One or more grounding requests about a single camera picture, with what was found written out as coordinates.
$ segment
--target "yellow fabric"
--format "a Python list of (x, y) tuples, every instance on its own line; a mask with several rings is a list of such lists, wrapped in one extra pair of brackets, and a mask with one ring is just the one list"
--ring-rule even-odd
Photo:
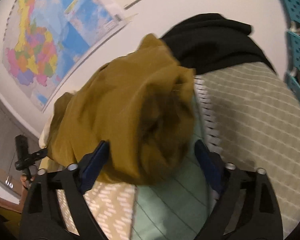
[(56, 101), (48, 156), (67, 166), (108, 140), (111, 158), (98, 181), (165, 179), (188, 150), (193, 74), (161, 40), (147, 35), (136, 52), (104, 65), (75, 95)]
[(21, 214), (0, 207), (0, 215), (2, 215), (6, 220), (8, 220), (7, 222), (4, 222), (5, 227), (15, 236), (15, 238), (18, 238)]

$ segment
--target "blue padding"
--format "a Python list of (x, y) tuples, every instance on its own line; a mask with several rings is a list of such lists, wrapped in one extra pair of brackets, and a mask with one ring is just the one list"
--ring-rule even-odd
[(101, 141), (95, 151), (90, 155), (91, 157), (88, 155), (84, 156), (90, 158), (90, 160), (83, 170), (80, 171), (79, 191), (82, 194), (92, 189), (103, 165), (108, 161), (110, 155), (109, 142)]
[(197, 158), (210, 187), (218, 192), (218, 194), (221, 194), (223, 191), (221, 178), (224, 163), (221, 160), (220, 155), (210, 152), (201, 140), (198, 140), (194, 144), (194, 155)]

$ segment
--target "map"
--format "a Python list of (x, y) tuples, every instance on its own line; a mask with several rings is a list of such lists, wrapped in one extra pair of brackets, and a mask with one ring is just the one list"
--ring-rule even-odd
[(82, 59), (124, 26), (122, 19), (100, 0), (16, 0), (2, 62), (27, 97), (44, 110)]

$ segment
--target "silver screw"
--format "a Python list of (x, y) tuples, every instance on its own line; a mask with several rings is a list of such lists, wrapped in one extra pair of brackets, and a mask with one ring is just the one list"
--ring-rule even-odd
[(45, 169), (40, 169), (40, 170), (38, 170), (38, 172), (37, 172), (37, 174), (39, 175), (39, 176), (41, 176), (41, 175), (43, 175), (43, 174), (45, 174), (46, 173), (46, 170)]
[(8, 177), (7, 177), (7, 179), (6, 179), (6, 185), (7, 185), (7, 186), (9, 186), (9, 183), (10, 183), (10, 177), (11, 177), (11, 176), (8, 175)]
[(69, 171), (74, 171), (74, 170), (76, 170), (78, 168), (78, 165), (76, 164), (76, 163), (72, 163), (72, 164), (70, 164), (68, 167), (67, 167), (67, 169), (69, 170)]
[(267, 174), (267, 171), (264, 168), (257, 168), (257, 173), (265, 175)]
[(226, 169), (235, 170), (235, 165), (233, 163), (226, 163)]

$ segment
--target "gray wall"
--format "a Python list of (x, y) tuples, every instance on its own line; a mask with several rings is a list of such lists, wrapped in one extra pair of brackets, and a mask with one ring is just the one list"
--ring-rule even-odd
[(0, 101), (0, 168), (15, 179), (21, 175), (21, 171), (14, 168), (14, 162), (17, 161), (14, 138), (19, 134), (28, 137), (30, 153), (39, 150), (38, 139), (10, 114)]

